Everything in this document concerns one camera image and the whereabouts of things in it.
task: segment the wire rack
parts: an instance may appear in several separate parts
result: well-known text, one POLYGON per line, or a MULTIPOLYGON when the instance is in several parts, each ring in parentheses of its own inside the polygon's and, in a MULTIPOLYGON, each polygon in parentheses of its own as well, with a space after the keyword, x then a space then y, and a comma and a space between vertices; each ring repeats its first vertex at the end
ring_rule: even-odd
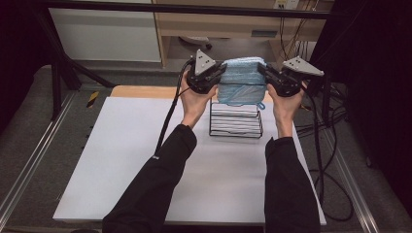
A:
POLYGON ((210 136, 260 138, 262 134, 260 110, 256 105, 228 106, 210 101, 210 136))

